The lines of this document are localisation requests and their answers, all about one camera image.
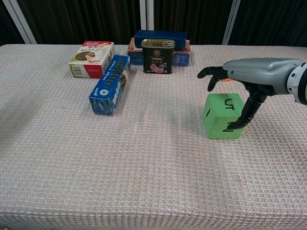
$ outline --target black curtain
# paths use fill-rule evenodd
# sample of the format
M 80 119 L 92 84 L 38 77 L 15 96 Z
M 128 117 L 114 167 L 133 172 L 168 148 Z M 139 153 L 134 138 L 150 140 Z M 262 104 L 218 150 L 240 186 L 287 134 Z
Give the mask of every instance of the black curtain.
M 18 0 L 39 44 L 128 44 L 141 28 L 139 0 Z
M 241 0 L 229 44 L 307 46 L 307 1 Z
M 3 1 L 0 1 L 0 46 L 24 43 Z
M 232 0 L 154 0 L 154 29 L 187 32 L 191 44 L 222 44 Z

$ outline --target luncheon meat can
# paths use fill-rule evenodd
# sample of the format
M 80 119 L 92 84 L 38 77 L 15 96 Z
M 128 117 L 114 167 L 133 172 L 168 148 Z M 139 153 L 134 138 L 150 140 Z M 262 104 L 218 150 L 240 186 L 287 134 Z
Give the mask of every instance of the luncheon meat can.
M 174 47 L 173 40 L 144 39 L 142 41 L 144 72 L 172 73 Z

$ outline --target foam cube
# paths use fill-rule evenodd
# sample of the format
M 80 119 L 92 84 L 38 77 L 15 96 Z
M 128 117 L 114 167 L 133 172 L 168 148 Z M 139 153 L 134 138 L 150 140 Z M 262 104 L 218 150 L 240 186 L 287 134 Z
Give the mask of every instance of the foam cube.
M 211 93 L 203 110 L 203 123 L 209 139 L 239 138 L 243 129 L 226 130 L 241 116 L 244 103 L 237 93 Z

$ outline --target blue box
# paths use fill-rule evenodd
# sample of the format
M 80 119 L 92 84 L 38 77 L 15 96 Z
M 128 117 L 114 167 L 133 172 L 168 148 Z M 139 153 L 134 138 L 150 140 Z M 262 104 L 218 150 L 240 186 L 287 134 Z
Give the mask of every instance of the blue box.
M 130 57 L 114 55 L 89 96 L 95 114 L 113 115 L 130 73 Z
M 144 39 L 168 39 L 175 41 L 175 50 L 186 50 L 187 33 L 173 31 L 138 30 L 134 36 L 135 46 L 142 48 Z
M 134 46 L 134 37 L 131 39 L 128 47 L 128 55 L 130 56 L 130 62 L 132 65 L 143 65 L 143 52 L 142 48 L 136 48 Z M 188 66 L 190 62 L 190 41 L 186 41 L 186 50 L 174 52 L 173 66 Z

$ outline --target table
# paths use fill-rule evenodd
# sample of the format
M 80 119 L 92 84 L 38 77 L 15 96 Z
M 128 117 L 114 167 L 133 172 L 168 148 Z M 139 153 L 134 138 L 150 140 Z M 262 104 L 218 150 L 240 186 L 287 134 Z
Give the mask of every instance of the table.
M 78 47 L 0 47 L 0 226 L 306 229 L 307 107 L 269 97 L 240 139 L 209 140 L 209 78 L 196 78 L 231 59 L 307 60 L 306 48 L 191 46 L 190 66 L 171 75 L 132 66 L 102 116 L 88 99 L 97 80 L 70 72 Z M 225 92 L 248 96 L 234 81 L 213 91 Z

